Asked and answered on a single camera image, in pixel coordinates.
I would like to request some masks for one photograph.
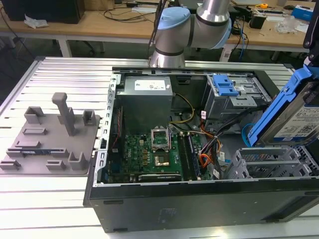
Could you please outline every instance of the white paper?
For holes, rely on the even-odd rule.
[[[132,8],[132,11],[137,11],[137,12],[156,12],[156,8],[153,7],[134,7]]]
[[[301,31],[301,32],[306,33],[307,30],[308,30],[308,27],[309,27],[309,24],[303,24],[303,23],[301,23],[301,24],[300,24],[299,26],[297,26],[295,29],[296,29],[297,31]]]
[[[36,20],[31,17],[28,17],[27,15],[24,15],[24,17],[25,17],[24,23],[34,29],[36,29],[37,27],[49,26],[46,20]]]
[[[268,16],[267,21],[283,21],[285,18],[282,16]]]

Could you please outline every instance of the white table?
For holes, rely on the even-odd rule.
[[[112,66],[119,65],[147,66],[147,61],[46,58],[34,62],[0,107],[0,158],[24,124],[23,113],[28,106],[41,106],[45,113],[58,112],[51,102],[56,91],[68,94],[68,105],[75,114],[83,109],[94,109],[97,114],[104,115]],[[291,70],[276,64],[187,62],[186,66],[265,70],[278,88],[292,74]],[[0,177],[0,238],[319,238],[319,206],[284,224],[105,234],[94,210],[82,206],[86,179],[86,176]]]

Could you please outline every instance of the sticker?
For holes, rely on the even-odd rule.
[[[201,111],[201,118],[202,118],[203,120],[206,119],[206,111]]]
[[[136,91],[164,91],[164,80],[137,80],[135,81]]]
[[[217,172],[216,169],[214,169],[213,174],[217,179],[219,179],[219,172]]]
[[[292,140],[292,137],[307,137],[319,126],[319,107],[302,107],[279,130],[275,138],[284,138],[284,141]]]
[[[235,86],[235,90],[237,90],[237,91],[244,91],[245,88],[242,87],[242,86]]]
[[[219,152],[219,159],[222,161],[225,161],[225,153],[224,152]]]
[[[293,138],[290,137],[290,138],[284,138],[283,141],[291,141]]]

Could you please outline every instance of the wire bundle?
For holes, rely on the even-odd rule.
[[[239,21],[237,19],[235,19],[235,23],[234,23],[233,30],[232,30],[233,34],[239,35],[239,40],[238,40],[235,48],[233,49],[233,51],[238,47],[238,45],[241,42],[241,40],[242,40],[242,43],[243,43],[242,49],[241,49],[241,52],[240,52],[240,56],[239,56],[239,60],[242,60],[242,57],[244,56],[244,51],[247,50],[247,47],[249,45],[249,38],[248,38],[247,34],[244,33],[245,16],[241,17],[241,19],[243,19],[243,25],[241,25],[239,23]]]
[[[124,8],[124,9],[131,9],[131,7],[115,7],[113,10],[116,10],[116,9],[120,9],[120,8]],[[137,12],[139,15],[138,16],[134,16],[134,17],[129,17],[129,18],[114,18],[113,16],[119,16],[119,15],[123,15],[125,13],[128,13],[128,12]],[[149,13],[145,13],[145,14],[141,14],[140,12],[138,11],[132,11],[132,10],[129,10],[129,11],[125,11],[123,13],[119,13],[119,14],[114,14],[111,12],[111,10],[106,10],[103,14],[103,16],[109,20],[113,20],[113,21],[119,21],[119,22],[123,22],[123,23],[137,23],[137,22],[142,22],[142,21],[150,21],[152,22],[151,20],[147,19],[145,16],[146,15],[150,15],[150,14],[154,14],[154,12],[149,12]]]

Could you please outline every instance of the black box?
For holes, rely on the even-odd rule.
[[[2,0],[11,21],[24,15],[38,20],[77,24],[84,14],[84,0]]]
[[[265,16],[253,16],[249,22],[249,26],[255,29],[261,29],[266,20]]]

